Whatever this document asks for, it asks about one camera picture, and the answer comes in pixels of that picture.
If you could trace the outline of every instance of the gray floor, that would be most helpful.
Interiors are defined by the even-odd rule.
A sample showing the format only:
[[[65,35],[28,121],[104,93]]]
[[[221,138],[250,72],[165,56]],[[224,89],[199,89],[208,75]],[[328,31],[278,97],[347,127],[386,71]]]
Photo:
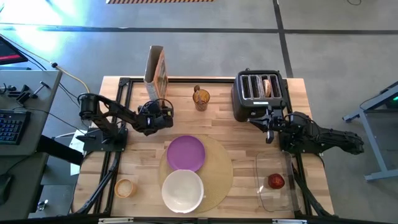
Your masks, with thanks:
[[[277,28],[271,0],[216,0],[195,4],[106,5],[105,0],[17,1],[6,4],[0,22],[95,27]],[[286,29],[398,29],[398,1],[279,0]],[[285,75],[278,34],[182,34],[39,32],[21,27],[2,34],[18,41],[84,80],[99,92],[105,75],[142,75],[150,45],[165,46],[171,75],[235,76],[246,67],[280,70]],[[326,174],[335,213],[345,218],[398,222],[398,178],[366,183],[379,171],[362,124],[341,117],[378,90],[396,82],[396,35],[287,35],[294,77],[304,78],[314,120],[321,126],[355,131],[366,152],[352,156],[339,149],[325,153]],[[84,88],[69,77],[63,84],[79,94]],[[58,91],[52,112],[82,127],[77,107]],[[44,134],[72,128],[49,118]],[[386,156],[396,167],[396,152]]]

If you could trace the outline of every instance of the computer monitor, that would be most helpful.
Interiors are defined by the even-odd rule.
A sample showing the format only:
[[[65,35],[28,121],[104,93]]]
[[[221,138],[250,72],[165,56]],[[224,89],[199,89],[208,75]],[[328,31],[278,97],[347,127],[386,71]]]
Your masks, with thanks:
[[[27,62],[25,55],[19,50],[0,37],[0,65],[7,65],[10,63]]]

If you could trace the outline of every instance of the wooden table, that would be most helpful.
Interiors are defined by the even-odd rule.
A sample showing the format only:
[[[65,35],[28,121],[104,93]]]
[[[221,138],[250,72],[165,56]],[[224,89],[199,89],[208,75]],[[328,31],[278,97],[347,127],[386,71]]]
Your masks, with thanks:
[[[104,77],[100,95],[116,98],[120,77]],[[304,80],[287,79],[294,111],[311,116]],[[138,184],[137,194],[113,201],[113,217],[211,217],[211,218],[293,218],[290,211],[267,212],[258,205],[254,184],[254,160],[258,152],[279,151],[278,140],[266,144],[266,133],[249,123],[234,120],[231,106],[231,84],[200,84],[210,92],[211,100],[205,112],[196,111],[192,101],[194,83],[170,83],[167,99],[174,104],[174,126],[151,136],[134,131],[130,125],[126,150],[122,153],[119,179]],[[143,83],[135,83],[130,109],[137,110],[149,100]],[[228,151],[234,167],[233,185],[228,196],[215,208],[200,214],[177,214],[163,203],[158,183],[160,158],[171,140],[183,134],[204,134],[218,140]],[[103,152],[92,153],[81,167],[75,191],[74,208],[79,209],[94,192],[100,178]],[[328,184],[321,160],[303,154],[308,188],[325,210],[333,213]],[[108,189],[104,191],[105,205]]]

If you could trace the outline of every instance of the toaster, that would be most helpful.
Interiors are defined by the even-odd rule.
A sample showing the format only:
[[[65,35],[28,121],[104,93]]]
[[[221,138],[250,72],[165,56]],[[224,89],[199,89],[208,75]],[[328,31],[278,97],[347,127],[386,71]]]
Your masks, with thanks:
[[[287,81],[274,70],[239,72],[231,94],[234,117],[240,122],[263,117],[266,109],[290,108]]]

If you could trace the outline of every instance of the purple plate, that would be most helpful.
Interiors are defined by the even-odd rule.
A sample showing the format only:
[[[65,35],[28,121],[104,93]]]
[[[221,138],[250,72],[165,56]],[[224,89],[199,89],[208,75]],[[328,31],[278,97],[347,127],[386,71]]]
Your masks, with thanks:
[[[197,171],[205,163],[205,147],[193,136],[174,139],[167,149],[167,162],[173,170]]]

